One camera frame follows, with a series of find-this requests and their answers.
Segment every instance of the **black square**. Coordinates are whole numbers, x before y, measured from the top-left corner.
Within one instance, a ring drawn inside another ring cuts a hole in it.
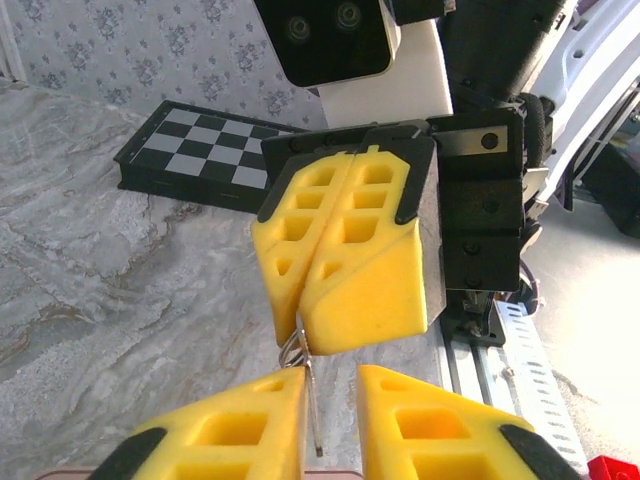
[[[235,165],[207,160],[207,163],[204,164],[204,167],[198,176],[200,178],[207,178],[217,182],[231,183],[235,173]]]
[[[251,131],[251,137],[259,138],[260,140],[264,140],[265,138],[277,137],[277,136],[278,136],[277,130],[273,130],[271,128],[259,127],[257,125],[253,127],[253,130]]]
[[[195,126],[202,128],[209,128],[211,130],[222,130],[226,120],[218,117],[210,117],[209,115],[200,115],[200,118],[196,120]]]
[[[176,123],[165,121],[156,130],[157,133],[164,135],[171,135],[172,137],[186,137],[191,131],[191,125],[185,125],[184,123]]]
[[[243,152],[240,158],[240,165],[243,167],[257,168],[258,170],[267,170],[264,163],[264,157],[258,153]]]
[[[185,140],[180,145],[176,153],[188,155],[190,157],[207,158],[211,153],[213,145],[209,143],[195,142],[193,140]]]
[[[233,133],[220,133],[216,145],[222,145],[223,147],[235,148],[236,150],[244,150],[247,146],[247,137],[241,137],[240,135],[234,135]]]
[[[150,148],[143,148],[138,152],[138,155],[131,160],[132,165],[138,165],[140,167],[156,168],[158,170],[164,170],[171,159],[173,153],[162,152],[160,150],[152,150]]]

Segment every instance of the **wall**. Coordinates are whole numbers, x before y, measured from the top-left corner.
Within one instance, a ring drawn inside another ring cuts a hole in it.
[[[306,128],[251,0],[4,0],[29,83],[140,113],[165,98]]]

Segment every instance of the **camera lens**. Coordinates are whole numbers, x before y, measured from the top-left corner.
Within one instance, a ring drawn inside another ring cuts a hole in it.
[[[337,22],[341,30],[351,31],[358,28],[362,20],[362,12],[353,2],[344,2],[338,7]]]
[[[289,39],[294,43],[304,43],[309,40],[311,27],[302,17],[291,17],[288,28]]]

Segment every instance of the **gray marble surface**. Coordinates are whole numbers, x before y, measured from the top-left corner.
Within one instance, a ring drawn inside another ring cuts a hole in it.
[[[277,368],[252,216],[117,190],[143,120],[0,83],[2,479],[95,465],[146,419]],[[356,364],[437,384],[433,346],[320,359],[327,456],[309,464],[360,468]]]

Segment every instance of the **camera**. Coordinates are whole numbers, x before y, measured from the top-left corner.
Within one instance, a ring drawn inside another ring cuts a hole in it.
[[[400,29],[381,0],[254,0],[287,79],[309,88],[385,73]]]

